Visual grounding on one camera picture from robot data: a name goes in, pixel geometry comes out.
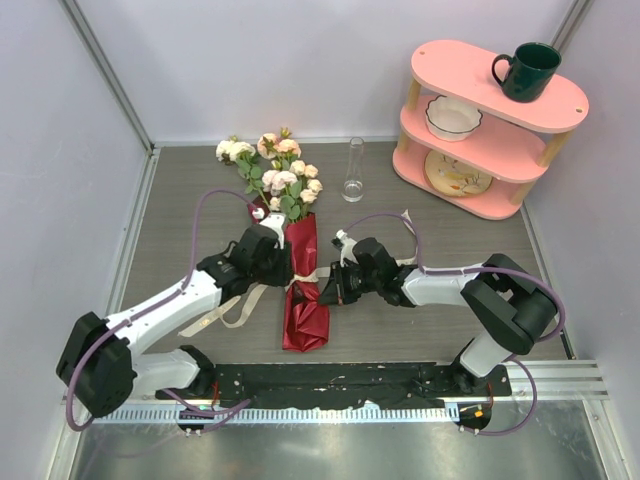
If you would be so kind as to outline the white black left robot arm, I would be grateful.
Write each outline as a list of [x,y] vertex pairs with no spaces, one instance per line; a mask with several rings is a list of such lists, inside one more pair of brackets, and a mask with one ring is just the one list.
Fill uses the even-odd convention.
[[187,321],[245,294],[254,284],[284,287],[293,278],[287,221],[270,214],[250,226],[230,251],[201,260],[182,280],[125,311],[93,312],[74,324],[56,366],[57,376],[95,418],[130,396],[171,389],[185,398],[212,392],[215,368],[197,348],[149,348]]

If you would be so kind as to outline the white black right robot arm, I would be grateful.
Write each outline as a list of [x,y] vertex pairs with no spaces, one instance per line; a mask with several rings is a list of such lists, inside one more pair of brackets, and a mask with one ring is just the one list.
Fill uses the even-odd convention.
[[467,306],[474,313],[484,330],[437,375],[446,393],[477,393],[499,364],[528,354],[551,337],[552,321],[564,321],[559,296],[506,255],[458,269],[428,269],[400,263],[373,237],[355,241],[339,232],[332,243],[340,258],[330,266],[321,305],[348,305],[375,292],[393,306]]

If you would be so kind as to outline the dark red wrapping paper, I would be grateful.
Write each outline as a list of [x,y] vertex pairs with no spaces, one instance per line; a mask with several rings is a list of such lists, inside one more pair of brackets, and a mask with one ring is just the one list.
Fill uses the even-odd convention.
[[287,225],[284,241],[292,278],[285,287],[282,349],[305,353],[323,347],[330,332],[329,307],[318,303],[316,215]]

